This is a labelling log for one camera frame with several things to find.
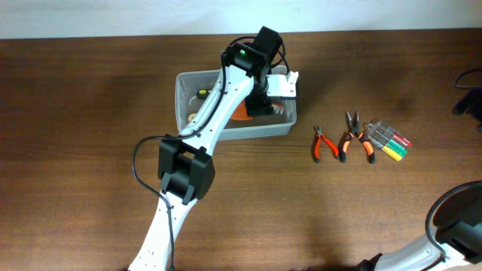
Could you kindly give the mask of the orange toothed bar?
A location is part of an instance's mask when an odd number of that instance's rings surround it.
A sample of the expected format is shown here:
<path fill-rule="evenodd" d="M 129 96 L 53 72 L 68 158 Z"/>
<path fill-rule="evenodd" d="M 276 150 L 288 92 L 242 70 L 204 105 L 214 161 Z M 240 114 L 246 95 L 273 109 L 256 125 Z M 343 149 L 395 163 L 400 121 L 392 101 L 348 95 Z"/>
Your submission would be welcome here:
<path fill-rule="evenodd" d="M 284 114 L 285 112 L 284 105 L 272 104 L 272 109 L 274 114 Z"/>

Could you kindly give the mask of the orange scraper wooden handle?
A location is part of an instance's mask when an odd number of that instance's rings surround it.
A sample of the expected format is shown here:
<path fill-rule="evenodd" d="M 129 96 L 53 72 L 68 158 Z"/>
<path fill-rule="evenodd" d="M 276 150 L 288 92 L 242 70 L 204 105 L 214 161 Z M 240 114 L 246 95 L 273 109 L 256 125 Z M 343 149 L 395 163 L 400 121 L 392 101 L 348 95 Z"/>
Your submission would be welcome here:
<path fill-rule="evenodd" d="M 247 115 L 246 104 L 245 101 L 241 101 L 238 105 L 234 113 L 230 117 L 231 120 L 238 120 L 238 121 L 245 121 L 245 120 L 252 120 L 252 116 Z"/>

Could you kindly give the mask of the metal file black yellow handle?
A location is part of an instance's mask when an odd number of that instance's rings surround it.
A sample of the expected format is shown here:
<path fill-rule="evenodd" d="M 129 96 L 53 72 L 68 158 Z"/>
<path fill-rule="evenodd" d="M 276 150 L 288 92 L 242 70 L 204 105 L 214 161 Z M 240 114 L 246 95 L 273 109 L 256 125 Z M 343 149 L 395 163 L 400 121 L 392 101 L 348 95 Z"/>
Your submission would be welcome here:
<path fill-rule="evenodd" d="M 196 97 L 198 99 L 205 100 L 208 98 L 210 93 L 211 93 L 210 90 L 198 90 L 196 93 Z"/>

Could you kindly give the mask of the clear screwdriver set case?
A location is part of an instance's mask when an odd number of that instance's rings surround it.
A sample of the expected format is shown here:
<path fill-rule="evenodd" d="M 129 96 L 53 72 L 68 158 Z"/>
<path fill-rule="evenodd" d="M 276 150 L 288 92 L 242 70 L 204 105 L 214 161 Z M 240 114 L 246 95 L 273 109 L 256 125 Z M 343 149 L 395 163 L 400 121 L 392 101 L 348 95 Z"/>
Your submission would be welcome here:
<path fill-rule="evenodd" d="M 392 126 L 379 120 L 376 123 L 368 123 L 365 134 L 370 143 L 395 161 L 401 161 L 407 155 L 412 142 L 403 136 Z"/>

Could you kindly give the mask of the orange black needle nose pliers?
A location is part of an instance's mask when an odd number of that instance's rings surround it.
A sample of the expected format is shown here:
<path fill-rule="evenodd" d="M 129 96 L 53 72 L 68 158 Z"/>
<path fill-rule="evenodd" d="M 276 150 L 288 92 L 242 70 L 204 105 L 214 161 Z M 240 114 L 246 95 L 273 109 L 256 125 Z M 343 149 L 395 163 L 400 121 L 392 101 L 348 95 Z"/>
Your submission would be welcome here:
<path fill-rule="evenodd" d="M 346 162 L 346 153 L 348 151 L 349 144 L 353 139 L 357 139 L 363 145 L 366 151 L 368 162 L 375 163 L 376 158 L 374 153 L 374 147 L 369 142 L 367 136 L 360 131 L 359 112 L 355 111 L 354 114 L 350 114 L 348 111 L 346 111 L 345 115 L 348 130 L 340 140 L 340 144 L 338 146 L 339 160 L 342 163 Z"/>

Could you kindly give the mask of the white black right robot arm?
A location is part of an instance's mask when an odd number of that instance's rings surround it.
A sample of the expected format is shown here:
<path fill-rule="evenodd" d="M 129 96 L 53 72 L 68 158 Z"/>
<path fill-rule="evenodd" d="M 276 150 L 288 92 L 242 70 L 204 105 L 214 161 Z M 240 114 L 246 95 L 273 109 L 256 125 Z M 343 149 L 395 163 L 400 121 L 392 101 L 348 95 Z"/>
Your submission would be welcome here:
<path fill-rule="evenodd" d="M 481 182 L 461 184 L 429 209 L 425 234 L 399 250 L 378 254 L 358 270 L 446 270 L 481 262 Z"/>

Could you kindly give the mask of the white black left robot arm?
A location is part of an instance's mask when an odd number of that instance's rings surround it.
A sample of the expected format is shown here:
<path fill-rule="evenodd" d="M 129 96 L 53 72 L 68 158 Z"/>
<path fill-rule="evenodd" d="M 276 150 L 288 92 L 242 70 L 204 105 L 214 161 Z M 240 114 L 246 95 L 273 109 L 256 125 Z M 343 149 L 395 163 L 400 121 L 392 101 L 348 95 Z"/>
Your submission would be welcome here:
<path fill-rule="evenodd" d="M 215 177 L 213 151 L 240 105 L 249 117 L 279 113 L 273 98 L 296 99 L 298 73 L 274 74 L 285 58 L 278 32 L 262 27 L 254 38 L 238 38 L 221 52 L 218 79 L 192 121 L 178 135 L 158 135 L 160 187 L 141 185 L 158 197 L 154 218 L 130 270 L 173 270 L 175 240 L 190 210 Z"/>

